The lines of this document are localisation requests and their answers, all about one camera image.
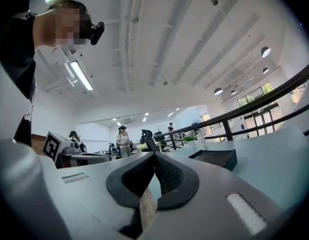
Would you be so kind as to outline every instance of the black metal railing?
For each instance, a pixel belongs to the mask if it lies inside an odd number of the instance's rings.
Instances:
[[[173,132],[167,132],[167,133],[163,133],[160,135],[156,135],[156,138],[165,138],[165,141],[167,142],[171,142],[171,144],[169,144],[169,148],[173,148],[174,150],[176,150],[177,148],[180,148],[180,146],[184,145],[184,142],[182,141],[182,135],[183,136],[187,136],[190,134],[195,133],[198,129],[202,129],[204,128],[204,131],[209,131],[209,129],[211,129],[211,132],[213,132],[213,126],[219,126],[219,128],[221,128],[223,125],[224,127],[224,134],[220,134],[220,135],[214,135],[214,136],[205,136],[205,139],[216,139],[216,138],[226,138],[228,141],[233,141],[233,136],[236,135],[240,135],[240,134],[246,134],[246,133],[250,133],[250,132],[254,132],[269,126],[273,126],[276,124],[279,124],[281,122],[284,122],[286,120],[289,120],[295,116],[300,115],[301,113],[309,110],[309,104],[303,106],[302,108],[298,109],[297,111],[294,111],[290,114],[287,114],[277,120],[253,127],[253,128],[249,128],[249,129],[244,129],[244,130],[240,130],[240,131],[236,131],[236,132],[231,132],[230,126],[229,126],[229,120],[233,119],[233,118],[237,118],[240,117],[242,115],[245,115],[247,113],[251,113],[252,111],[255,111],[265,105],[268,105],[271,102],[276,101],[277,99],[281,98],[282,96],[289,94],[292,90],[294,90],[295,88],[299,87],[300,85],[302,85],[303,83],[305,83],[307,80],[309,79],[309,64],[303,69],[301,70],[299,73],[297,73],[294,77],[292,77],[291,79],[289,79],[288,81],[286,81],[285,83],[283,83],[282,85],[280,85],[279,87],[277,87],[276,89],[274,89],[273,91],[265,94],[264,96],[242,106],[239,107],[235,110],[232,110],[228,113],[219,115],[217,117],[214,117],[208,121],[203,121],[203,122],[199,122],[196,123],[194,125],[182,128],[182,129],[178,129],[175,130]],[[179,138],[174,139],[173,136],[175,135],[179,135]],[[309,130],[304,132],[305,136],[309,135]]]

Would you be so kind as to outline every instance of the white ceiling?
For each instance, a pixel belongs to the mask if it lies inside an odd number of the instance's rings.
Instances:
[[[218,0],[217,6],[209,0],[78,1],[94,24],[105,23],[105,31],[97,45],[76,46],[68,56],[79,61],[94,90],[80,81],[53,90],[74,103],[155,93],[166,88],[165,80],[170,90],[181,86],[205,93],[207,102],[221,87],[225,91],[216,99],[227,100],[237,84],[245,82],[239,90],[244,91],[265,77],[264,67],[277,68],[288,15],[280,0]],[[30,8],[41,13],[45,5],[31,0]],[[261,58],[263,46],[271,48],[267,58]],[[39,86],[62,76],[58,68],[47,70],[40,55],[35,58]],[[140,112],[146,109],[140,106]]]
[[[151,122],[163,121],[163,120],[173,120],[173,118],[182,112],[184,108],[180,108],[178,111],[175,109],[160,111],[160,112],[153,112],[149,113],[148,115],[143,114],[134,114],[130,116],[123,116],[117,117],[116,121],[112,119],[106,119],[98,121],[99,124],[106,126],[106,127],[119,127],[117,122],[120,122],[122,126],[129,126],[129,125],[136,125],[136,124],[146,124]]]

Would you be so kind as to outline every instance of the potted plant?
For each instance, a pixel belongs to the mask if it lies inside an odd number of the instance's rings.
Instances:
[[[190,134],[190,135],[187,136],[187,137],[183,137],[182,141],[183,141],[183,142],[187,142],[188,147],[191,148],[191,149],[193,149],[193,148],[196,147],[195,138],[196,138],[196,135],[195,135],[195,134]]]

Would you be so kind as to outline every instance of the white shirt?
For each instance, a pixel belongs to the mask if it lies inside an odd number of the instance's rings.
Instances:
[[[128,135],[127,132],[125,132],[124,135],[119,133],[116,140],[117,140],[117,143],[119,145],[119,148],[129,147],[129,135]]]

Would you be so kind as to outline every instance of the doorway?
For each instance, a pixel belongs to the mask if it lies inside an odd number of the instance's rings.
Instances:
[[[264,124],[270,123],[276,119],[281,118],[281,112],[278,103],[273,103],[269,106],[265,106],[262,109],[253,111],[251,113],[248,113],[244,115],[244,120],[247,129],[256,127],[256,126],[262,126]],[[252,132],[248,132],[248,137],[253,138],[265,134],[270,134],[275,132],[279,127],[276,125],[268,126],[259,130],[255,130]]]

